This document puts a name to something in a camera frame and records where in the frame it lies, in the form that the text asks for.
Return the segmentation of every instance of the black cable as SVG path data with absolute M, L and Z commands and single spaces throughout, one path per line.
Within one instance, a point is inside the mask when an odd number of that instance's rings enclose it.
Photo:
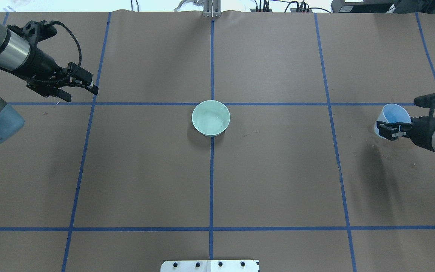
M 30 81 L 34 81 L 34 82 L 40 82 L 40 83 L 59 83 L 62 82 L 66 79 L 71 78 L 71 76 L 73 76 L 78 69 L 80 69 L 80 66 L 82 65 L 82 49 L 80 48 L 80 44 L 78 43 L 75 35 L 73 35 L 73 33 L 70 31 L 70 29 L 68 29 L 67 26 L 65 26 L 62 22 L 60 21 L 51 21 L 49 24 L 49 26 L 52 25 L 59 25 L 62 26 L 68 33 L 69 35 L 73 38 L 75 44 L 76 44 L 76 48 L 78 49 L 78 67 L 76 67 L 76 69 L 74 70 L 73 73 L 68 74 L 66 77 L 63 77 L 62 79 L 55 79 L 55 80 L 41 80 L 41 79 L 33 79 L 32 77 L 28 77 L 28 76 L 23 76 L 22 74 L 17 74 L 11 70 L 5 69 L 4 67 L 0 67 L 0 70 L 5 71 L 7 73 L 13 74 L 17 77 L 19 77 L 20 79 L 24 79 L 24 80 L 30 80 Z
M 328 10 L 326 10 L 326 9 L 322 9 L 322 8 L 307 8 L 307 9 L 305 9 L 305 10 L 307 11 L 307 10 L 311 10 L 311 9 L 324 10 L 324 11 L 326 11 L 326 12 L 328 12 L 328 13 L 331 13 L 330 11 L 328 11 Z
M 283 2 L 283 3 L 290 3 L 290 1 L 283 1 L 283 0 L 271 0 L 271 1 L 275 1 L 275 2 Z
M 293 3 L 296 4 L 296 9 L 298 9 L 298 6 L 300 5 L 300 3 L 298 3 L 298 1 L 291 1 L 291 2 L 287 2 L 287 3 L 288 3 L 288 6 L 286 6 L 286 8 L 285 8 L 285 12 L 288 10 L 288 7 Z
M 304 11 L 304 8 L 306 8 L 305 4 L 306 4 L 306 3 L 305 3 L 305 1 L 303 0 L 303 2 L 300 4 L 300 7 L 297 8 L 295 12 L 302 12 L 302 11 Z

